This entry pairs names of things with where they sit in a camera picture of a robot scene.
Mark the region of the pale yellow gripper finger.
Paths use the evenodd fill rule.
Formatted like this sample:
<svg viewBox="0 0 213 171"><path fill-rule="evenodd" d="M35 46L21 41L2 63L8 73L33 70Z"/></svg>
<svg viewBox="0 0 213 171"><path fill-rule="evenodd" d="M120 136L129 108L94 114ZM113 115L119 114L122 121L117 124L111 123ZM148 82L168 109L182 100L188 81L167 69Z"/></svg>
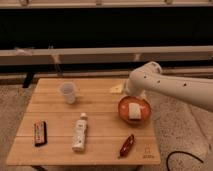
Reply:
<svg viewBox="0 0 213 171"><path fill-rule="evenodd" d="M121 94L123 92L124 85L118 84L110 88L111 93Z"/></svg>

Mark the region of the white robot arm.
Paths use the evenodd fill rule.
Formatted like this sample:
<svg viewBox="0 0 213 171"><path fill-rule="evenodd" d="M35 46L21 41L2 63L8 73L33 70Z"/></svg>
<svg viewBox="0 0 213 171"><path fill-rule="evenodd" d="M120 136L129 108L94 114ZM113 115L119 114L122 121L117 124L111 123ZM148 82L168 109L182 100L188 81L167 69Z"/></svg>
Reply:
<svg viewBox="0 0 213 171"><path fill-rule="evenodd" d="M110 92L138 97L143 90L165 94L213 112L212 79L166 76L162 74L161 66L154 61L131 71L128 79L113 86Z"/></svg>

